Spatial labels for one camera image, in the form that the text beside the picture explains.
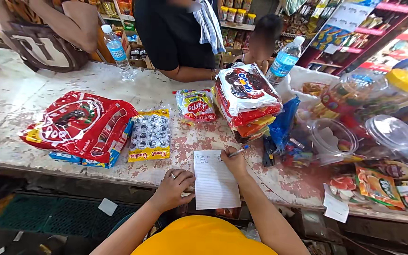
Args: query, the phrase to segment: worn counter surface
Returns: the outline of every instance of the worn counter surface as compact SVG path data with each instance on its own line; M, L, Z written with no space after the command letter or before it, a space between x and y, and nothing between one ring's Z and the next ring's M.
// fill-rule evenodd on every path
M50 175L97 179L133 186L156 187L170 168L193 171L193 151L240 147L221 116L215 123L187 126L180 121L172 91L204 89L213 82L180 83L158 71L137 69L134 82L120 80L118 67L89 62L81 71L54 73L41 70L34 73L13 51L0 49L0 167L37 171ZM155 107L171 109L171 157L166 160L127 163L125 147L116 166L110 169L85 167L50 159L42 151L22 142L17 132L34 123L42 110L68 91L97 94L121 99L138 110ZM329 169L288 169L277 164L262 166L263 147L255 141L245 153L248 171L259 186L277 205L308 209L324 209L323 186L332 175ZM408 222L408 213L386 208L351 206L351 214Z

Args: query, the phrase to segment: yellow shirt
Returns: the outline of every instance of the yellow shirt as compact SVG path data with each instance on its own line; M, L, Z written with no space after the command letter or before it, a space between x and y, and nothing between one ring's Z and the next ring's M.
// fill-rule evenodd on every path
M231 223L209 216L187 216L151 236L132 255L276 255L268 246L245 237Z

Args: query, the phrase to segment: water bottle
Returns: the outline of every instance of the water bottle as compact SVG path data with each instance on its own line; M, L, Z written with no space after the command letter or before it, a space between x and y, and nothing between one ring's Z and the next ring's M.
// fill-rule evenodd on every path
M275 61L273 61L266 75L274 88L278 86L297 63L298 58L302 54L302 43L304 41L305 38L297 36L292 43L288 43L276 55Z
M122 80L133 81L133 68L128 64L128 59L119 37L113 33L110 25L103 25L102 30L105 33L106 47L110 50L111 56L113 56L117 66L121 69Z

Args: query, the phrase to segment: lined paper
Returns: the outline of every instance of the lined paper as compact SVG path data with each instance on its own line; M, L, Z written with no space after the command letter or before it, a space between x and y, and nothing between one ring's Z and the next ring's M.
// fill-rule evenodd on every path
M237 181L220 153L194 151L196 210L241 207Z

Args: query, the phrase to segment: red candy bag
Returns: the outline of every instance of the red candy bag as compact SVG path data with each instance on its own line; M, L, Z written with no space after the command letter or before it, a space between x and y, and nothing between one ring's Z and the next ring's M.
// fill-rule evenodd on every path
M39 149L108 163L113 142L136 115L138 112L126 101L70 91L53 102L38 123L18 135Z

